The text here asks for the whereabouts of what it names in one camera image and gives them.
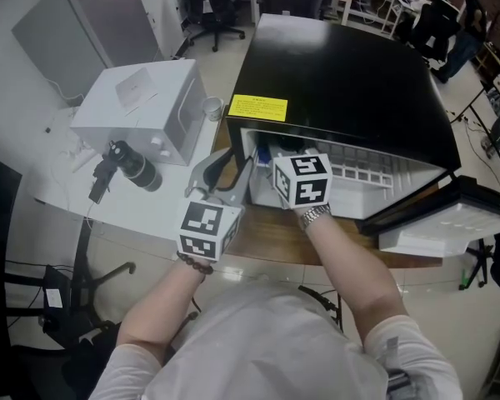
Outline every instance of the white floor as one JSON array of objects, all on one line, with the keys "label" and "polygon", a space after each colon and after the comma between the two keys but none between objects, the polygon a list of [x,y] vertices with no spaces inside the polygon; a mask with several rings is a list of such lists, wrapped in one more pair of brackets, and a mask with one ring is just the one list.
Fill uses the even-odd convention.
[{"label": "white floor", "polygon": [[[202,37],[186,55],[187,58],[197,59],[208,94],[219,96],[226,102],[231,97],[251,40],[253,29],[246,29],[245,40],[239,40],[237,34],[222,35],[218,52],[211,51],[212,37]],[[467,66],[448,85],[441,86],[440,93],[447,110],[459,113],[479,88],[472,66]],[[480,100],[478,111],[490,125],[494,114],[486,102],[485,99]],[[499,189],[494,176],[470,149],[464,123],[457,123],[454,130],[462,158],[462,173],[478,178],[482,185]],[[483,156],[477,133],[470,134],[474,147]],[[500,180],[500,166],[496,161],[489,163]],[[100,314],[119,321],[168,270],[173,252],[165,242],[154,237],[95,224],[88,252],[95,274],[107,273],[126,261],[137,264],[133,275],[123,274],[100,287],[96,298]],[[500,289],[490,281],[483,289],[474,285],[467,292],[458,291],[462,271],[468,271],[472,264],[473,260],[465,256],[449,258],[439,268],[392,271],[407,310],[417,319],[426,336],[456,367],[466,399],[474,399],[482,386],[500,336]],[[331,288],[328,276],[321,267],[225,256],[215,266],[213,275],[207,277],[198,289],[196,301],[199,306],[206,307],[208,301],[223,290],[260,274],[267,274],[274,281],[289,283],[294,288],[300,284],[319,292]],[[337,300],[334,293],[328,296]],[[344,304],[343,314],[345,333],[358,342],[352,315]],[[22,319],[12,328],[12,340],[55,348],[47,338],[44,339],[35,319],[30,318]]]}]

